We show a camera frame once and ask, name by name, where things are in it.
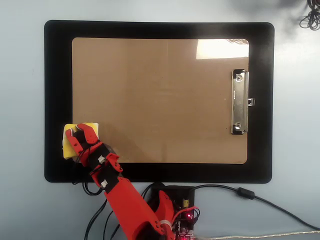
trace table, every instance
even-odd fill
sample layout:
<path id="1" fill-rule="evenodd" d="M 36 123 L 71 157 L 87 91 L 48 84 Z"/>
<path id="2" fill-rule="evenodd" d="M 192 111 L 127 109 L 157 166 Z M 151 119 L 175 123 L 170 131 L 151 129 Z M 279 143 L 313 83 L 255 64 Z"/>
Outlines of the table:
<path id="1" fill-rule="evenodd" d="M 304 0 L 29 0 L 0 7 L 1 214 L 4 240 L 79 240 L 104 201 L 80 185 L 44 178 L 44 24 L 51 19 L 138 22 L 270 22 L 275 27 L 273 178 L 242 184 L 320 226 L 320 31 L 299 28 Z M 140 191 L 147 183 L 137 183 Z M 195 231 L 202 236 L 262 235 L 308 230 L 256 200 L 200 189 Z M 105 212 L 89 239 L 101 239 Z M 117 225 L 113 216 L 107 239 Z M 319 235 L 281 240 L 316 239 Z M 115 239 L 126 239 L 118 232 Z"/>

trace red robotic arm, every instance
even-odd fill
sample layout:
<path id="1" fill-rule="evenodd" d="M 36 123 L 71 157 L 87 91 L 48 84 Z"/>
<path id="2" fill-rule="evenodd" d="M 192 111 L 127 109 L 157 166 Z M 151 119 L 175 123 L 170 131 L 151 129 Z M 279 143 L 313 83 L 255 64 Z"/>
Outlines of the red robotic arm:
<path id="1" fill-rule="evenodd" d="M 159 191 L 159 207 L 156 212 L 137 192 L 132 183 L 122 176 L 119 156 L 103 144 L 92 127 L 78 124 L 78 131 L 68 129 L 65 134 L 79 162 L 90 167 L 93 181 L 104 190 L 119 224 L 128 240 L 174 240 L 171 224 L 174 207 L 169 196 Z"/>

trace metal clip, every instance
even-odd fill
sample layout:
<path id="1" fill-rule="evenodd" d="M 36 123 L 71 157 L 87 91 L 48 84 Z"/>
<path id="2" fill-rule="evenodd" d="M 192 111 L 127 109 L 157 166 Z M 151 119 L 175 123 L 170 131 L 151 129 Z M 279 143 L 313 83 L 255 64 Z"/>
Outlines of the metal clip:
<path id="1" fill-rule="evenodd" d="M 232 125 L 231 133 L 242 135 L 248 131 L 248 106 L 255 105 L 248 98 L 249 72 L 234 69 L 232 73 Z"/>

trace sponge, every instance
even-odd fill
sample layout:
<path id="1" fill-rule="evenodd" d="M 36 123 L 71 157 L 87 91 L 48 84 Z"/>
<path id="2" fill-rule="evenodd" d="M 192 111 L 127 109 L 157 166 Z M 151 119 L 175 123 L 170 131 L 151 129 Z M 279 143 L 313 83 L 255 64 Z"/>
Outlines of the sponge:
<path id="1" fill-rule="evenodd" d="M 99 138 L 98 130 L 99 130 L 99 124 L 95 122 L 84 122 L 85 125 L 88 125 L 93 128 L 95 134 Z M 66 124 L 63 128 L 63 137 L 62 137 L 62 150 L 63 150 L 63 158 L 64 159 L 70 159 L 73 157 L 76 157 L 77 154 L 74 151 L 73 147 L 71 146 L 69 140 L 67 139 L 66 131 L 68 129 L 72 129 L 73 132 L 78 131 L 77 124 Z"/>

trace black cable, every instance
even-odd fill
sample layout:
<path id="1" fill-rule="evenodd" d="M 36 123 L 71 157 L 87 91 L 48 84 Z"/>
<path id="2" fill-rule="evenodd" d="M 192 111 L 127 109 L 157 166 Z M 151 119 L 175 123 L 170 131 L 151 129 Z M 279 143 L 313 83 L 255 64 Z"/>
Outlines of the black cable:
<path id="1" fill-rule="evenodd" d="M 145 188 L 145 190 L 143 190 L 143 192 L 141 193 L 141 196 L 143 197 L 143 199 L 145 199 L 149 189 L 154 186 L 154 185 L 162 185 L 162 186 L 165 186 L 162 182 L 154 182 L 154 183 L 151 183 L 149 186 L 147 186 Z"/>
<path id="2" fill-rule="evenodd" d="M 88 226 L 86 227 L 85 230 L 85 234 L 84 234 L 84 240 L 88 240 L 88 235 L 90 232 L 90 229 L 92 227 L 92 225 L 94 224 L 95 220 L 97 219 L 97 217 L 100 215 L 100 213 L 105 209 L 107 204 L 107 200 L 104 201 L 104 203 L 102 204 L 102 206 L 98 209 L 98 211 L 96 211 L 96 213 L 92 216 L 92 218 L 90 219 Z"/>
<path id="3" fill-rule="evenodd" d="M 307 4 L 311 11 L 299 23 L 303 29 L 318 30 L 320 29 L 320 0 L 307 0 Z M 303 22 L 307 20 L 307 25 L 303 26 Z"/>
<path id="4" fill-rule="evenodd" d="M 189 190 L 189 193 L 191 193 L 194 190 L 202 189 L 202 188 L 220 188 L 220 189 L 228 189 L 237 192 L 238 190 L 236 188 L 225 186 L 225 185 L 219 185 L 219 184 L 203 184 L 199 186 L 195 186 Z"/>
<path id="5" fill-rule="evenodd" d="M 260 201 L 262 201 L 262 202 L 264 202 L 264 203 L 266 203 L 266 204 L 269 204 L 270 206 L 272 206 L 272 207 L 280 210 L 281 212 L 289 215 L 290 217 L 294 218 L 295 220 L 297 220 L 298 222 L 302 223 L 303 225 L 305 225 L 305 226 L 307 226 L 307 227 L 309 227 L 309 228 L 311 228 L 311 229 L 314 229 L 314 230 L 316 230 L 316 231 L 320 231 L 320 227 L 313 226 L 313 225 L 311 225 L 311 224 L 303 221 L 301 218 L 299 218 L 299 217 L 297 217 L 296 215 L 294 215 L 293 213 L 291 213 L 291 212 L 283 209 L 282 207 L 280 207 L 280 206 L 278 206 L 278 205 L 275 205 L 274 203 L 272 203 L 272 202 L 270 202 L 270 201 L 268 201 L 268 200 L 265 200 L 265 199 L 263 199 L 262 197 L 259 197 L 259 196 L 254 196 L 254 198 L 255 198 L 255 199 L 258 199 L 258 200 L 260 200 Z"/>
<path id="6" fill-rule="evenodd" d="M 241 188 L 239 187 L 238 189 L 236 188 L 233 188 L 233 187 L 230 187 L 230 186 L 225 186 L 225 185 L 219 185 L 219 184 L 204 184 L 204 185 L 199 185 L 199 186 L 195 186 L 193 188 L 191 188 L 189 190 L 189 193 L 191 193 L 192 191 L 194 190 L 197 190 L 197 189 L 200 189 L 200 188 L 221 188 L 221 189 L 228 189 L 228 190 L 231 190 L 231 191 L 234 191 L 236 192 L 239 196 L 241 197 L 244 197 L 244 198 L 247 198 L 247 199 L 258 199 L 278 210 L 280 210 L 281 212 L 289 215 L 290 217 L 294 218 L 295 220 L 297 220 L 298 222 L 300 222 L 301 224 L 311 228 L 311 229 L 314 229 L 316 231 L 320 231 L 320 227 L 316 227 L 316 226 L 313 226 L 305 221 L 303 221 L 301 218 L 297 217 L 296 215 L 294 215 L 293 213 L 283 209 L 282 207 L 278 206 L 278 205 L 275 205 L 274 203 L 268 201 L 268 200 L 265 200 L 263 199 L 262 197 L 259 197 L 259 196 L 256 196 L 255 193 L 253 191 L 250 191 L 250 190 L 247 190 L 247 189 L 244 189 L 244 188 Z"/>
<path id="7" fill-rule="evenodd" d="M 114 229 L 114 231 L 113 231 L 113 233 L 112 233 L 112 235 L 111 235 L 111 237 L 110 237 L 110 240 L 112 240 L 112 239 L 114 238 L 114 236 L 116 235 L 116 233 L 117 233 L 117 231 L 118 231 L 119 228 L 120 228 L 120 224 L 118 224 L 118 225 L 115 227 L 115 229 Z"/>
<path id="8" fill-rule="evenodd" d="M 114 211 L 111 211 L 111 212 L 109 213 L 108 217 L 106 218 L 106 221 L 105 221 L 105 224 L 104 224 L 104 229 L 103 229 L 103 240 L 106 239 L 107 223 L 108 223 L 108 221 L 109 221 L 109 218 L 110 218 L 111 214 L 113 214 L 113 213 L 114 213 Z"/>
<path id="9" fill-rule="evenodd" d="M 90 191 L 88 188 L 87 181 L 82 182 L 82 188 L 83 188 L 84 192 L 86 194 L 88 194 L 89 196 L 98 196 L 99 194 L 101 194 L 103 192 L 103 189 L 101 187 L 99 187 L 98 191 L 96 191 L 96 192 Z"/>

